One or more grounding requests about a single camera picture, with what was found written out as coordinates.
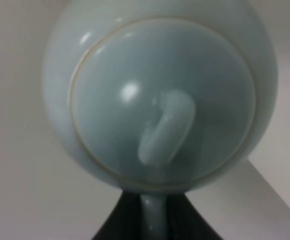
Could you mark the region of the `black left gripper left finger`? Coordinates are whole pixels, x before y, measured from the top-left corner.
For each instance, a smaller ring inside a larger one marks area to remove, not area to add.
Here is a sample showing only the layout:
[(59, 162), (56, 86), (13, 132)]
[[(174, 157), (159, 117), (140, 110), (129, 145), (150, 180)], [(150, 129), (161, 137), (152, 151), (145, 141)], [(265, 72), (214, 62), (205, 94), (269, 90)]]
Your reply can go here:
[(94, 240), (145, 240), (140, 195), (122, 192)]

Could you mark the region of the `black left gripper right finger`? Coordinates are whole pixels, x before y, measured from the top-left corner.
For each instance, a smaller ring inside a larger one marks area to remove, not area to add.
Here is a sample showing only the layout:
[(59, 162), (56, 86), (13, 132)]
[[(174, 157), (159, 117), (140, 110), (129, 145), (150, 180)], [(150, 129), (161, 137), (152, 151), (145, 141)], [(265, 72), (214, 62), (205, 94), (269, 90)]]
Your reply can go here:
[(167, 235), (170, 240), (222, 240), (185, 194), (165, 196)]

